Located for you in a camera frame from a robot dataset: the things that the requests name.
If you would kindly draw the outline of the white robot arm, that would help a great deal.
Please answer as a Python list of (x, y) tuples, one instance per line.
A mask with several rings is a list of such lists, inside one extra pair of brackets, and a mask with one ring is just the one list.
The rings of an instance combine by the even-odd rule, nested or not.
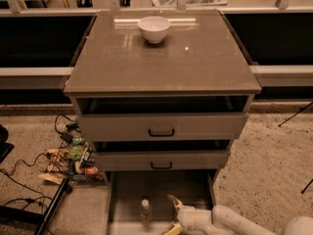
[[(211, 211), (185, 206), (174, 195), (167, 198), (176, 209), (176, 222), (162, 235), (179, 235), (181, 232), (203, 235), (276, 235), (223, 205), (215, 205)], [(282, 235), (313, 235), (313, 218), (298, 216), (283, 229)]]

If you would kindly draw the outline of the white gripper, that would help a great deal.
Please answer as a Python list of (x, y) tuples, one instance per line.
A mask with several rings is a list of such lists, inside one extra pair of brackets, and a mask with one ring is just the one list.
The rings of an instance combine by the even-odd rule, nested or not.
[(199, 231), (204, 235), (212, 234), (211, 211), (184, 206), (177, 197), (171, 194), (167, 198), (177, 210), (178, 222), (172, 222), (168, 230), (162, 235), (179, 235), (182, 230), (187, 232)]

